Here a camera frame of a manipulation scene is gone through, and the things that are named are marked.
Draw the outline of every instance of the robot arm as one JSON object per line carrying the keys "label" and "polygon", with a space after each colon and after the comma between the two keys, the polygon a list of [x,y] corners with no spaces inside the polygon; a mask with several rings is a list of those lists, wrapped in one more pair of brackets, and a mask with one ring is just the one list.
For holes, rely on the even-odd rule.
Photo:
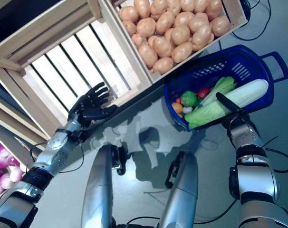
{"label": "robot arm", "polygon": [[230,194],[240,200],[238,228],[288,228],[288,214],[276,205],[280,187],[256,126],[249,116],[221,94],[218,100],[234,113],[223,124],[236,148],[230,168]]}
{"label": "robot arm", "polygon": [[0,228],[28,228],[36,215],[35,204],[43,191],[65,166],[73,149],[85,139],[84,128],[92,120],[104,119],[116,109],[113,105],[101,108],[107,102],[107,88],[100,83],[81,96],[69,112],[64,128],[58,128],[48,141],[46,149],[22,178],[0,199]]}

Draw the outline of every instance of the black cable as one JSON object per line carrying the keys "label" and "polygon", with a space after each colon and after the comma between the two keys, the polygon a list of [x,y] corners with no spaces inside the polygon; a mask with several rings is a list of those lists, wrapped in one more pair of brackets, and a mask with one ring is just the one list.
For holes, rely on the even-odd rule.
{"label": "black cable", "polygon": [[271,140],[267,141],[267,143],[265,143],[261,148],[265,147],[266,145],[268,145],[271,141],[273,141],[274,139],[278,138],[279,135],[275,136],[274,138],[272,138]]}
{"label": "black cable", "polygon": [[[275,153],[278,153],[278,154],[281,154],[282,156],[285,156],[286,158],[288,158],[288,155],[283,153],[283,152],[280,152],[278,150],[274,150],[274,149],[270,149],[270,148],[266,148],[266,151],[271,151],[271,152],[275,152]],[[288,173],[288,169],[287,170],[276,170],[274,169],[275,172],[278,172],[278,173]]]}
{"label": "black cable", "polygon": [[45,144],[45,143],[47,143],[47,141],[41,142],[41,143],[38,143],[38,144],[35,144],[35,145],[33,145],[33,146],[30,148],[30,156],[31,156],[31,159],[32,159],[33,162],[35,162],[35,159],[34,159],[34,157],[33,157],[32,150],[34,149],[34,147],[39,146],[39,145],[43,145],[43,144]]}
{"label": "black cable", "polygon": [[79,147],[81,149],[81,152],[82,152],[82,163],[80,164],[79,167],[77,167],[76,169],[73,169],[73,170],[69,170],[69,171],[63,171],[63,172],[59,172],[59,173],[67,173],[67,172],[73,172],[73,171],[76,171],[78,169],[80,169],[82,167],[82,165],[84,164],[84,150],[83,150],[83,147],[81,144],[79,144]]}
{"label": "black cable", "polygon": [[251,7],[250,9],[255,8],[256,6],[258,6],[258,4],[260,3],[260,0],[255,4],[255,6]]}
{"label": "black cable", "polygon": [[271,12],[271,4],[270,4],[269,0],[267,0],[267,1],[268,1],[268,5],[269,5],[269,18],[268,18],[268,21],[267,21],[267,23],[265,24],[262,32],[261,32],[258,36],[256,36],[255,38],[251,38],[251,39],[241,38],[241,37],[239,37],[238,35],[236,35],[235,32],[233,32],[233,35],[234,35],[237,39],[240,39],[240,40],[243,40],[243,41],[252,41],[252,40],[258,39],[258,38],[264,33],[264,31],[266,30],[266,28],[267,28],[267,26],[268,26],[268,23],[269,23],[269,21],[270,21],[270,19],[271,19],[271,14],[272,14],[272,12]]}
{"label": "black cable", "polygon": [[228,211],[232,208],[232,206],[234,206],[234,204],[237,202],[237,200],[235,199],[231,204],[230,206],[222,213],[220,214],[219,216],[217,216],[216,218],[210,220],[210,221],[206,221],[206,222],[194,222],[194,225],[199,225],[199,224],[206,224],[206,223],[210,223],[210,222],[214,222],[218,219],[220,219],[221,217],[223,217],[226,213],[228,213]]}
{"label": "black cable", "polygon": [[138,220],[138,219],[160,219],[158,217],[151,217],[151,216],[141,216],[141,217],[136,217],[136,218],[133,218],[132,220],[128,221],[126,223],[126,225],[128,225],[129,223],[135,221],[135,220]]}
{"label": "black cable", "polygon": [[[43,145],[43,144],[45,144],[45,143],[47,143],[47,141],[41,142],[41,143],[38,143],[38,144],[35,144],[35,145],[33,145],[33,146],[31,147],[31,149],[30,149],[30,156],[31,156],[31,159],[33,160],[33,162],[35,162],[35,159],[34,159],[33,154],[32,154],[33,148],[36,147],[36,146],[39,146],[39,145]],[[73,171],[76,171],[76,170],[78,170],[78,169],[80,169],[80,168],[82,167],[82,165],[84,164],[84,150],[83,150],[83,147],[82,147],[81,144],[79,144],[79,147],[80,147],[81,152],[82,152],[82,163],[80,164],[80,166],[77,167],[77,168],[75,168],[75,169],[73,169],[73,170],[63,171],[63,172],[59,172],[59,173],[73,172]]]}
{"label": "black cable", "polygon": [[[216,218],[210,220],[210,221],[205,221],[205,222],[195,222],[194,225],[199,225],[199,224],[206,224],[206,223],[210,223],[210,222],[214,222],[218,219],[220,219],[221,217],[223,217],[231,208],[232,206],[234,206],[234,204],[237,202],[237,200],[235,199],[231,204],[230,206],[222,213],[220,214],[219,216],[217,216]],[[151,217],[151,216],[141,216],[141,217],[136,217],[136,218],[133,218],[132,220],[128,221],[127,222],[127,225],[130,224],[131,222],[135,221],[135,220],[138,220],[138,219],[160,219],[158,217]]]}

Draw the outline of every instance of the blue plastic basket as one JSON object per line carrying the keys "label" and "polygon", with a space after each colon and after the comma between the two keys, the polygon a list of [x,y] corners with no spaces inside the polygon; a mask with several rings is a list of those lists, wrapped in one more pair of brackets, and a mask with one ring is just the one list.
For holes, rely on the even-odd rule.
{"label": "blue plastic basket", "polygon": [[[275,58],[283,72],[283,77],[273,79],[269,68],[263,61],[266,57]],[[190,60],[174,70],[165,81],[164,97],[173,120],[187,131],[191,131],[188,129],[188,123],[174,111],[172,103],[187,90],[199,92],[203,88],[215,86],[217,81],[224,76],[233,77],[238,86],[242,86],[255,79],[265,79],[269,83],[268,91],[262,98],[244,107],[244,110],[250,113],[272,104],[274,83],[288,79],[288,67],[277,52],[258,56],[243,45],[236,45],[198,59]],[[216,120],[195,129],[206,128],[219,123],[219,121]]]}

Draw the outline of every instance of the gray floor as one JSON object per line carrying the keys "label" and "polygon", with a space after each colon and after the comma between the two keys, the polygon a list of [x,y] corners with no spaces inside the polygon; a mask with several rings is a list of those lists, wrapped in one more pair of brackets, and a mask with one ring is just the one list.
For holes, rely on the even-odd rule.
{"label": "gray floor", "polygon": [[[261,31],[268,17],[266,0],[252,11],[249,25],[238,34],[251,38]],[[233,36],[222,40],[222,47],[244,44],[258,55],[277,51],[288,65],[288,0],[270,0],[272,17],[265,33],[257,40],[242,42]],[[217,51],[214,45],[209,52]],[[281,77],[279,67],[268,60],[274,78]],[[89,171],[97,149],[110,142],[122,142],[132,157],[124,176],[113,173],[113,215],[118,223],[138,216],[161,216],[169,195],[163,182],[167,169],[179,150],[193,151],[199,167],[199,197],[195,219],[209,220],[221,214],[233,201],[228,191],[229,168],[235,165],[234,149],[220,125],[199,132],[185,132],[174,126],[158,91],[148,101],[141,101],[128,111],[100,127],[84,145],[86,156],[81,169],[58,175],[39,202],[39,212],[31,227],[80,227],[82,202]],[[269,147],[288,154],[288,80],[275,84],[272,106],[251,114],[263,141],[279,135]],[[268,152],[274,167],[284,169],[288,160]],[[71,165],[77,167],[80,160]],[[281,184],[279,205],[288,210],[288,174],[277,175]],[[197,227],[236,227],[238,205],[228,214],[207,225]],[[141,219],[138,224],[156,226],[157,220]]]}

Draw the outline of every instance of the basket handle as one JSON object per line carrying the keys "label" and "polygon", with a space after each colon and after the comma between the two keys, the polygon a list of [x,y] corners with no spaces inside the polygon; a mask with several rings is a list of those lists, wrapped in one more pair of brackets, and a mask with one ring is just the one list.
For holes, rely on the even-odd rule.
{"label": "basket handle", "polygon": [[280,66],[280,68],[282,70],[282,73],[283,73],[283,77],[278,78],[278,79],[273,79],[272,78],[273,83],[280,82],[280,81],[288,79],[288,66],[287,66],[287,64],[285,63],[285,61],[283,60],[283,58],[280,56],[280,54],[278,52],[273,51],[273,52],[270,52],[270,53],[265,54],[265,55],[260,56],[260,57],[261,58],[274,57],[274,59],[279,64],[279,66]]}

